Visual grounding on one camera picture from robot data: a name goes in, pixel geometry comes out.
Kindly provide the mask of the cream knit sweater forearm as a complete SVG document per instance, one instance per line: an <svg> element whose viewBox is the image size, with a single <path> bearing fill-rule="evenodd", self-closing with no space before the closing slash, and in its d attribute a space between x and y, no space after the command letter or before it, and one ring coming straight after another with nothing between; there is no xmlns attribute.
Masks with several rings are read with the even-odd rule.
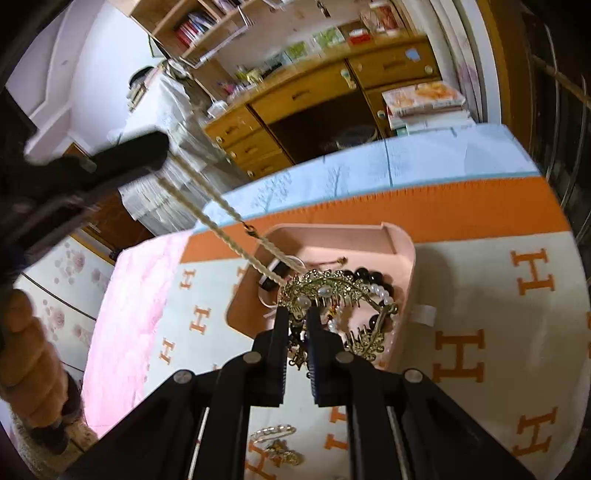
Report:
<svg viewBox="0 0 591 480"><path fill-rule="evenodd" d="M67 409L58 426L31 428L14 412L11 420L16 450L37 479L57 479L98 441L86 423L83 403Z"/></svg>

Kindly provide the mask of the person's left hand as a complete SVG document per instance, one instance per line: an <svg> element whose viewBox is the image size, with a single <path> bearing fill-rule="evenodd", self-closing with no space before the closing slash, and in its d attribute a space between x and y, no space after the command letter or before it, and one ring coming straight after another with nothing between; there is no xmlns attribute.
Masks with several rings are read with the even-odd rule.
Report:
<svg viewBox="0 0 591 480"><path fill-rule="evenodd" d="M68 380L29 297L13 289L1 310L1 398L33 428L61 418Z"/></svg>

